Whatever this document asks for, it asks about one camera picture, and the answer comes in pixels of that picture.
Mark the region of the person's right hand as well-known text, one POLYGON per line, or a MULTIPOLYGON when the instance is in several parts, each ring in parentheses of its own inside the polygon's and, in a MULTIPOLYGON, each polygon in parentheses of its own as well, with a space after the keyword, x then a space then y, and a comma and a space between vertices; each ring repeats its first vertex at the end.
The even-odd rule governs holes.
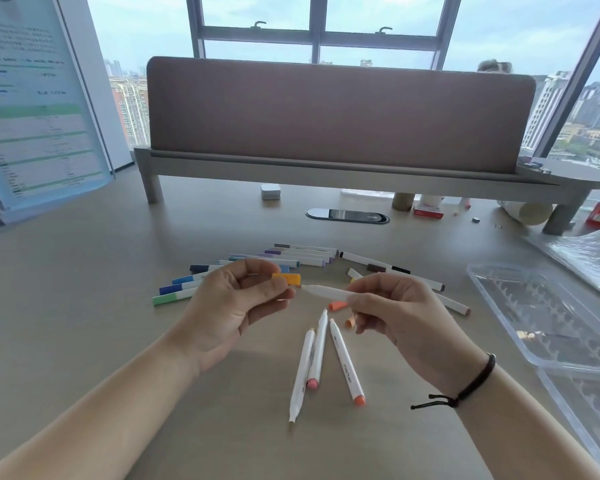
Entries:
POLYGON ((391 341, 419 377, 446 397, 456 397, 478 377, 488 355, 465 334, 423 282, 376 273, 352 282, 348 291, 376 294, 404 303, 407 316, 354 313, 356 332, 374 330, 391 341))

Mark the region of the person's left hand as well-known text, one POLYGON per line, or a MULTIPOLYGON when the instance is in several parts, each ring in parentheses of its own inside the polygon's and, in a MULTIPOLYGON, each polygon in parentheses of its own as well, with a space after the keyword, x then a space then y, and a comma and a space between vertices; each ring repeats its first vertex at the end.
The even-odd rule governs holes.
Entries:
POLYGON ((284 279, 231 285, 218 269, 203 280, 170 329, 169 342, 195 378, 224 359, 250 325, 284 310, 295 295, 284 279))

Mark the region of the white marker pen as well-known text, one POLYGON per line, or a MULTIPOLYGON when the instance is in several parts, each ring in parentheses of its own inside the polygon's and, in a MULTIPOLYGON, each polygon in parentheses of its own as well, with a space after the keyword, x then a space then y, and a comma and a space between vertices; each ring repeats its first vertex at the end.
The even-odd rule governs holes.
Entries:
POLYGON ((337 289, 333 287, 328 287, 325 285, 301 285, 301 289, 311 295, 318 296, 321 298, 326 298, 330 301, 348 301, 349 298, 356 293, 337 289))

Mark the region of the person's left forearm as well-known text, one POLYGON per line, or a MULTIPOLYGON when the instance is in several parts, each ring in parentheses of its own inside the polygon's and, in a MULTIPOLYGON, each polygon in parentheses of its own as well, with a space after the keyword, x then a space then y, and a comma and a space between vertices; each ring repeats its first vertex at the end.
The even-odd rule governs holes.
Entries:
POLYGON ((124 480, 199 377, 204 356, 156 341, 0 460, 0 480, 124 480))

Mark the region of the person's right forearm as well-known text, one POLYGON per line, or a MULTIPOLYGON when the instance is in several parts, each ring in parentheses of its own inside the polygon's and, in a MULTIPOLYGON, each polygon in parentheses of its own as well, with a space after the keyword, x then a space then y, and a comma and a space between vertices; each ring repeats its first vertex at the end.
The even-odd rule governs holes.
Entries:
POLYGON ((600 465, 493 355, 448 398, 494 480, 600 480, 600 465))

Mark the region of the row of blue purple markers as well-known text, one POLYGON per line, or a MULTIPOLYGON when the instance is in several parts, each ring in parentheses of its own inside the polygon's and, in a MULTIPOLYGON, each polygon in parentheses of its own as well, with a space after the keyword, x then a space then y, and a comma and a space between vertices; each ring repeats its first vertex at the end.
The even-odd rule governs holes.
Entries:
POLYGON ((325 267, 339 256, 336 248, 311 247, 291 244, 275 244, 255 255, 231 253, 226 260, 218 260, 215 264, 193 264, 189 274, 175 278, 170 285, 161 287, 157 296, 152 298, 152 306, 167 305, 193 297, 201 282, 213 271, 234 261, 257 258, 273 262, 283 273, 300 268, 301 266, 325 267))

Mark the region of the black capped white marker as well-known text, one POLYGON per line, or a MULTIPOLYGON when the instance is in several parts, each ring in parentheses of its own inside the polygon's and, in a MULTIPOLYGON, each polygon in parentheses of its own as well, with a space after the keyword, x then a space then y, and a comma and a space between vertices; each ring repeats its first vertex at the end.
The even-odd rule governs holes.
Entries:
POLYGON ((391 272, 397 272, 397 273, 402 273, 402 274, 411 274, 410 270, 408 270, 408 269, 405 269, 405 268, 402 268, 399 266, 394 266, 391 264, 387 264, 387 263, 384 263, 381 261, 373 260, 373 259, 370 259, 367 257, 354 255, 354 254, 346 252, 346 251, 339 252, 338 256, 344 260, 367 266, 371 270, 374 269, 376 271, 385 271, 385 272, 391 271, 391 272))

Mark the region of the dark brown capped marker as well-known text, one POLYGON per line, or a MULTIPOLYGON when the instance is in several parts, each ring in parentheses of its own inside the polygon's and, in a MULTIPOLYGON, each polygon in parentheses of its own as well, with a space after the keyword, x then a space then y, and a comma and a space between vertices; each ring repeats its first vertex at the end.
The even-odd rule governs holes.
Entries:
POLYGON ((395 275, 400 275, 400 276, 412 277, 415 280, 419 280, 420 282, 427 284, 430 288, 432 288, 433 291, 437 291, 437 292, 445 291, 445 285, 443 283, 428 280, 426 278, 423 278, 423 277, 420 277, 417 275, 413 275, 411 273, 406 273, 404 271, 401 271, 400 269, 397 269, 397 268, 394 269, 394 267, 385 267, 385 266, 378 266, 376 264, 368 264, 367 270, 373 271, 375 273, 389 273, 389 274, 395 274, 395 275))

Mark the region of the coral capped white marker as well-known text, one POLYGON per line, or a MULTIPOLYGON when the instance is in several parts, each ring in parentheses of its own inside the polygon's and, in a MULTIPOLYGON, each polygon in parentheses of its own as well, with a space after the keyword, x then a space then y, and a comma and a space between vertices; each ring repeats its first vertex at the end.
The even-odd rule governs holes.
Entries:
POLYGON ((354 369, 352 359, 347 350, 342 333, 334 319, 329 319, 329 330, 336 349, 344 377, 352 397, 353 404, 356 406, 366 405, 366 398, 363 389, 354 369))

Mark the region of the pink capped white marker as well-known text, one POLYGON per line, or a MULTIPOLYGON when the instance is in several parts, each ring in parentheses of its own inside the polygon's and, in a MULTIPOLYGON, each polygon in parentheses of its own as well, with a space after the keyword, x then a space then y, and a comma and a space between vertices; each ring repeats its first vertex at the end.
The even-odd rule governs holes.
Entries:
POLYGON ((310 390, 318 389, 322 371, 324 347, 326 343, 326 332, 329 322, 328 310, 324 309, 318 322, 318 328, 313 343, 312 360, 306 380, 306 387, 310 390))

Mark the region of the light brown capped marker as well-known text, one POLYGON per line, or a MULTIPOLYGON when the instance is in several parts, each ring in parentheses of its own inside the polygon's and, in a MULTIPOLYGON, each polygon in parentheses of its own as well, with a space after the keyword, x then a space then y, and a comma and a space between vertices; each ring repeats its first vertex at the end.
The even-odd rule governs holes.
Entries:
POLYGON ((471 315, 472 311, 468 306, 465 306, 464 304, 459 303, 437 292, 435 292, 434 294, 446 308, 464 316, 471 315))

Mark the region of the white marker without cap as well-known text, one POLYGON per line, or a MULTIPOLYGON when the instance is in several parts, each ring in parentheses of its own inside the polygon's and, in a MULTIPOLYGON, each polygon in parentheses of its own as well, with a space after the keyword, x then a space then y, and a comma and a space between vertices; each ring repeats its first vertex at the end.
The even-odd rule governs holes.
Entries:
POLYGON ((289 405, 289 425, 294 425, 296 419, 302 409, 304 402, 304 395, 306 390, 306 380, 308 377, 313 344, 315 341, 315 330, 309 329, 304 336, 303 348, 299 359, 299 364, 296 372, 296 379, 294 381, 294 387, 290 398, 289 405))

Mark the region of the grey desk shelf riser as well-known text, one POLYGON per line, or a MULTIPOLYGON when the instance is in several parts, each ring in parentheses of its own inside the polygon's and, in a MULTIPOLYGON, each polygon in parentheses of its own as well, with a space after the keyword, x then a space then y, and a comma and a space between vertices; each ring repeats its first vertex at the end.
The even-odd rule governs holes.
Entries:
POLYGON ((512 174, 172 152, 149 147, 136 147, 134 160, 151 204, 164 200, 160 176, 546 203, 555 206, 543 228, 549 235, 563 234, 590 193, 600 191, 599 169, 551 159, 532 159, 542 167, 516 166, 512 174))

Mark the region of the clear plastic marker tray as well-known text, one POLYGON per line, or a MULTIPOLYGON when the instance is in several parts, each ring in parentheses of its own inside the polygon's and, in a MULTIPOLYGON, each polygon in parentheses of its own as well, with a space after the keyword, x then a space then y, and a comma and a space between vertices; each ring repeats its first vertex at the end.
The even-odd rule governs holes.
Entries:
POLYGON ((600 374, 600 319, 567 289, 513 264, 469 264, 466 270, 528 362, 600 374))

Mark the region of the white paper roll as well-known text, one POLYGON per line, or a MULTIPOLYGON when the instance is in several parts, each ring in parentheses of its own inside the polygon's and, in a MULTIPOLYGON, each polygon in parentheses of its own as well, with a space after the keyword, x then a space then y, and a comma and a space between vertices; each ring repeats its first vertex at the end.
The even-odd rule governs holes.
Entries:
POLYGON ((496 201, 498 206, 512 219, 525 226, 545 223, 552 215, 554 206, 549 203, 519 201, 496 201))

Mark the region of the pink grey desk divider panel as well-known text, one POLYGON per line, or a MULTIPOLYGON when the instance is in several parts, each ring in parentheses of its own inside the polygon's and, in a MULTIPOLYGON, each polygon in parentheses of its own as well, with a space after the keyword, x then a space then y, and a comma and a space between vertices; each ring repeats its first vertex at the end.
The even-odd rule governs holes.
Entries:
POLYGON ((152 57, 156 150, 511 174, 528 75, 152 57))

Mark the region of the clear plastic bag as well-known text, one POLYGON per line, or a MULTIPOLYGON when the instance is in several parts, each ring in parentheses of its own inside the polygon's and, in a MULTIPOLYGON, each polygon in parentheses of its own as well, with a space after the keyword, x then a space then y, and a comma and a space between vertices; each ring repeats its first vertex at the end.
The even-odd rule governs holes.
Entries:
POLYGON ((600 230, 576 237, 530 234, 525 240, 600 293, 600 230))

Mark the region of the clear plastic tray lid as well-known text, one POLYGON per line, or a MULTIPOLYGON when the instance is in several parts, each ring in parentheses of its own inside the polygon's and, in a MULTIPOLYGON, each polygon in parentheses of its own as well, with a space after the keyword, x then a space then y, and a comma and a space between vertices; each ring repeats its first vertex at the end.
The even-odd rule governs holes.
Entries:
POLYGON ((579 439, 600 464, 600 371, 538 369, 537 375, 579 439))

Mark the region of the standing printed info board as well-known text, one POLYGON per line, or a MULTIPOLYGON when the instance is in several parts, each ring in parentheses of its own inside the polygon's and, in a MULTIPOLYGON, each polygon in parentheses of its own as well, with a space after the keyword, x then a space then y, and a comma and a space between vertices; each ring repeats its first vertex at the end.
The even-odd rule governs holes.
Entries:
POLYGON ((58 0, 0 0, 0 224, 114 180, 58 0))

